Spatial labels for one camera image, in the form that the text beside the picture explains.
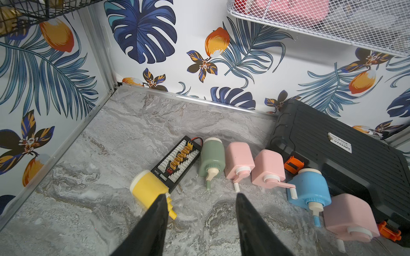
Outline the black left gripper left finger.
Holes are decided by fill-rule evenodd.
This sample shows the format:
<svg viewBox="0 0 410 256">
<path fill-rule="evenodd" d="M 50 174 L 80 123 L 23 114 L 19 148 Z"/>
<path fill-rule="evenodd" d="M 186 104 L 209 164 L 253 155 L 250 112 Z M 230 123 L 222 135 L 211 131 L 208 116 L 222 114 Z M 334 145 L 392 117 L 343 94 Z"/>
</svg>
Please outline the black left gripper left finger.
<svg viewBox="0 0 410 256">
<path fill-rule="evenodd" d="M 114 250 L 113 256 L 163 255 L 169 211 L 167 198 L 159 195 L 126 239 Z"/>
</svg>

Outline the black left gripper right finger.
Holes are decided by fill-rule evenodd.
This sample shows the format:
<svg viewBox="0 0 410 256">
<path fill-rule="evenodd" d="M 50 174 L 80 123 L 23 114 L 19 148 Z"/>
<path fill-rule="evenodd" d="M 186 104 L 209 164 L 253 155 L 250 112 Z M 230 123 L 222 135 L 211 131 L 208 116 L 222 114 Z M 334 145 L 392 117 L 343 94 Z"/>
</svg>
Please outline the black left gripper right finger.
<svg viewBox="0 0 410 256">
<path fill-rule="evenodd" d="M 292 256 L 243 193 L 236 198 L 241 254 L 243 256 Z"/>
</svg>

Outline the yellow pencil sharpener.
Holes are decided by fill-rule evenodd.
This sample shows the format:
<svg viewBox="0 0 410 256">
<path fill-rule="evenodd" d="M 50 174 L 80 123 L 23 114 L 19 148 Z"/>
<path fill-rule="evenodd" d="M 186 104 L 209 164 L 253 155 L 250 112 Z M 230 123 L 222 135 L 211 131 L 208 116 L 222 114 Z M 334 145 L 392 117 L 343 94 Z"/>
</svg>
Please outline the yellow pencil sharpener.
<svg viewBox="0 0 410 256">
<path fill-rule="evenodd" d="M 145 207 L 150 208 L 160 195 L 165 195 L 169 216 L 175 220 L 177 214 L 171 204 L 169 188 L 151 171 L 144 170 L 134 177 L 129 188 L 131 194 Z"/>
</svg>

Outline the blue pencil sharpener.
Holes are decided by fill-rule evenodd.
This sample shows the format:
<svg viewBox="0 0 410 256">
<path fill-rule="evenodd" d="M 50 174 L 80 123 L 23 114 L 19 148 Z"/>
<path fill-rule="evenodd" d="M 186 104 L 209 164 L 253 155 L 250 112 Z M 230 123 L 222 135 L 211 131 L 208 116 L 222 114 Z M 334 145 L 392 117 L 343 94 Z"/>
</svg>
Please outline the blue pencil sharpener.
<svg viewBox="0 0 410 256">
<path fill-rule="evenodd" d="M 332 203 L 329 187 L 322 173 L 313 168 L 304 168 L 288 184 L 295 186 L 295 189 L 287 188 L 289 203 L 309 210 L 315 226 L 320 227 L 319 213 Z"/>
</svg>

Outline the green pencil sharpener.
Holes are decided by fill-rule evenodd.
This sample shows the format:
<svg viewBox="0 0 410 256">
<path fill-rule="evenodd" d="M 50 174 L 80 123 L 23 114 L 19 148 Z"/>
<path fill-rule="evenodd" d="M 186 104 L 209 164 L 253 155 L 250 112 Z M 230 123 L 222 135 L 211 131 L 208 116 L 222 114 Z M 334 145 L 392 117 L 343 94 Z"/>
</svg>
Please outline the green pencil sharpener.
<svg viewBox="0 0 410 256">
<path fill-rule="evenodd" d="M 200 154 L 199 176 L 205 178 L 206 189 L 211 189 L 211 181 L 224 171 L 225 148 L 222 141 L 216 137 L 204 141 Z"/>
</svg>

